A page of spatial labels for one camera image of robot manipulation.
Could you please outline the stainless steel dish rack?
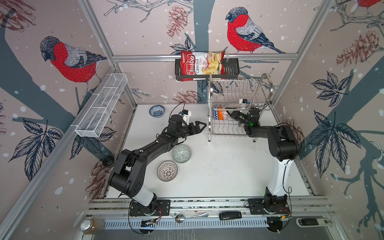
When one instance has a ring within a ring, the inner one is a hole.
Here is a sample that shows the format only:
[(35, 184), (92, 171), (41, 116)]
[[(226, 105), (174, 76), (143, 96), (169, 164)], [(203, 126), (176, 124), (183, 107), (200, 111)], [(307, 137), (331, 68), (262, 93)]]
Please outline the stainless steel dish rack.
[(208, 80), (208, 141), (213, 136), (245, 137), (249, 128), (258, 124), (257, 114), (269, 110), (274, 85), (269, 74), (250, 79)]

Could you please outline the orange plastic bowl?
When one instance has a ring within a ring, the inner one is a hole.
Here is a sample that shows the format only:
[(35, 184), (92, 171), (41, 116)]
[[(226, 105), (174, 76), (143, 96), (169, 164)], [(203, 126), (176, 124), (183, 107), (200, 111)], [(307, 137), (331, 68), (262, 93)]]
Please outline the orange plastic bowl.
[(220, 121), (224, 121), (223, 120), (223, 111), (225, 111), (221, 106), (218, 107), (218, 112), (219, 112), (219, 120)]

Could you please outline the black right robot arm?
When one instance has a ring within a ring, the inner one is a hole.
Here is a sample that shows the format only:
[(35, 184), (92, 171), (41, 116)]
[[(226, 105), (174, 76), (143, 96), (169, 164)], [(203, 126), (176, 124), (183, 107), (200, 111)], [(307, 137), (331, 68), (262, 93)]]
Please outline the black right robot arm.
[(287, 178), (290, 167), (300, 151), (299, 143), (291, 127), (287, 125), (261, 126), (260, 109), (251, 109), (247, 113), (230, 110), (227, 113), (244, 128), (248, 137), (268, 140), (269, 152), (275, 158), (277, 166), (273, 170), (272, 180), (266, 187), (263, 200), (264, 210), (269, 214), (274, 214), (279, 210), (289, 214), (286, 204), (291, 192), (287, 186)]

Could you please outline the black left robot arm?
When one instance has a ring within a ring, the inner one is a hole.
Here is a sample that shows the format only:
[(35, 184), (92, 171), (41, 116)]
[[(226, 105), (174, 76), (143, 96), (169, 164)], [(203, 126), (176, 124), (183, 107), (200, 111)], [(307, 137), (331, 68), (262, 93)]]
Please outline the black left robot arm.
[(172, 115), (168, 126), (153, 142), (133, 151), (120, 152), (110, 173), (108, 185), (152, 212), (156, 207), (157, 196), (144, 186), (147, 165), (172, 150), (179, 144), (179, 139), (185, 140), (189, 136), (200, 134), (206, 127), (206, 123), (187, 123), (181, 115)]

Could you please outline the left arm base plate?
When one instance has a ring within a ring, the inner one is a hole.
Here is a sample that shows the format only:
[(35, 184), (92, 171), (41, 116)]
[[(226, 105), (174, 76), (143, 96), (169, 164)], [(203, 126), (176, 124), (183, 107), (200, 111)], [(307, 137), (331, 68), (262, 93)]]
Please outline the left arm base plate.
[(170, 200), (157, 200), (156, 204), (152, 207), (145, 207), (133, 200), (130, 204), (129, 216), (130, 217), (159, 217), (168, 216), (170, 214), (171, 201)]

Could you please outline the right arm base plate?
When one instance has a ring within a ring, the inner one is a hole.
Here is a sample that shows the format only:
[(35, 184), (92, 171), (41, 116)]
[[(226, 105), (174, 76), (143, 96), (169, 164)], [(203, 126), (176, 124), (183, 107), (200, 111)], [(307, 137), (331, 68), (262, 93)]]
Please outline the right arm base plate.
[(248, 199), (247, 207), (251, 215), (290, 215), (291, 210), (287, 201), (273, 203), (261, 198)]

